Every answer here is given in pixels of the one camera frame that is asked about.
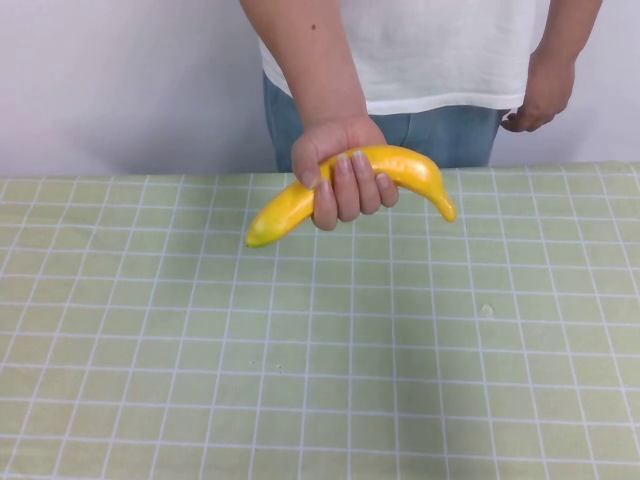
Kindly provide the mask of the person's right hand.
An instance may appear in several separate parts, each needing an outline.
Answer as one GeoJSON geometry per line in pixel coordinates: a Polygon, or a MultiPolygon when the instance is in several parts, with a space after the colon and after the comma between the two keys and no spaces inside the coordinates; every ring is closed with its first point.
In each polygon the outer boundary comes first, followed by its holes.
{"type": "Polygon", "coordinates": [[[339,222],[351,222],[398,199],[396,185],[386,174],[376,174],[358,147],[385,142],[377,125],[366,115],[322,120],[304,127],[292,148],[297,179],[314,192],[313,222],[331,231],[339,222]]]}

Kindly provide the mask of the person's left hand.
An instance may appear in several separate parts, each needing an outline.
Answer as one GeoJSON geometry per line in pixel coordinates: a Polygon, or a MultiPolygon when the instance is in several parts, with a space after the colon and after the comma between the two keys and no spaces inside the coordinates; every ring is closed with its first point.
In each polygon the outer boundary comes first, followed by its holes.
{"type": "Polygon", "coordinates": [[[562,113],[575,81],[575,61],[537,48],[530,57],[522,105],[507,114],[501,126],[512,133],[534,132],[562,113]]]}

